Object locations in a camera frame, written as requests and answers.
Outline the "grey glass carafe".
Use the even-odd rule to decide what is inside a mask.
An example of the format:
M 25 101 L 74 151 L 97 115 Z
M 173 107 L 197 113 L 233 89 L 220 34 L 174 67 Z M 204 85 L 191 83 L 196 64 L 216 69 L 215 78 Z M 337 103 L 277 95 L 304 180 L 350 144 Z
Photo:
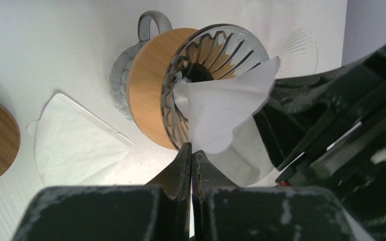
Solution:
M 157 26 L 158 34 L 172 30 L 172 25 L 165 14 L 159 11 L 146 11 L 138 20 L 138 43 L 127 48 L 114 62 L 109 75 L 109 93 L 115 108 L 129 121 L 131 116 L 127 97 L 128 74 L 134 58 L 141 48 L 151 39 L 151 23 Z

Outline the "grey ribbed glass dripper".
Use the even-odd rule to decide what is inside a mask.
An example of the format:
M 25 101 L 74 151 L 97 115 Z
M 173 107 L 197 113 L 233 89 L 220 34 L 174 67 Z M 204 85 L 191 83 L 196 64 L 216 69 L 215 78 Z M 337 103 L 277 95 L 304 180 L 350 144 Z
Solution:
M 161 116 L 170 143 L 179 150 L 188 141 L 188 121 L 175 105 L 176 74 L 192 82 L 237 77 L 269 60 L 260 40 L 247 29 L 232 24 L 204 27 L 176 50 L 164 74 Z

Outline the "white paper coffee filter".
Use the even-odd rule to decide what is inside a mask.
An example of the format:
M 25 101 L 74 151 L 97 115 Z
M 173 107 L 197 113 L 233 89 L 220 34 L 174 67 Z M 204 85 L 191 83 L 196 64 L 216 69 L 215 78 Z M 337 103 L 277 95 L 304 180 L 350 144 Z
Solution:
M 62 93 L 28 129 L 35 132 L 36 168 L 46 187 L 109 185 L 113 169 L 134 144 Z
M 203 151 L 241 187 L 274 169 L 253 116 L 267 103 L 279 66 L 275 57 L 230 79 L 194 83 L 175 76 L 174 102 L 188 121 L 192 151 Z

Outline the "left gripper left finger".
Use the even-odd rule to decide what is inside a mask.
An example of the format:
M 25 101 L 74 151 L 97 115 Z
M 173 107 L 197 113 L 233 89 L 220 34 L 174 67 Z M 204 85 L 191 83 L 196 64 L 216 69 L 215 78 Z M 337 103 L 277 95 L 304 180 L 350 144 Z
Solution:
M 144 185 L 44 188 L 13 240 L 189 240 L 191 158 L 184 143 Z

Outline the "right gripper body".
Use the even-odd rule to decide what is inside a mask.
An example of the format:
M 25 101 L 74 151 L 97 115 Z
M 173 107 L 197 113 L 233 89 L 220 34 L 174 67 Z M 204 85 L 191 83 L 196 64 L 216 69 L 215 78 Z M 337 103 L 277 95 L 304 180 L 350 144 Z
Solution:
M 280 186 L 331 190 L 386 240 L 386 44 L 328 72 L 278 79 L 254 115 Z

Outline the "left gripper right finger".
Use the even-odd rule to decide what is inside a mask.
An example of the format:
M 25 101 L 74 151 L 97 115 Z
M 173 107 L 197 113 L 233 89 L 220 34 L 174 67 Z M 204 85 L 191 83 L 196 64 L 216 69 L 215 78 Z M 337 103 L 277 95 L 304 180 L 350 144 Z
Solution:
M 198 151 L 191 158 L 195 240 L 371 240 L 321 187 L 241 188 Z

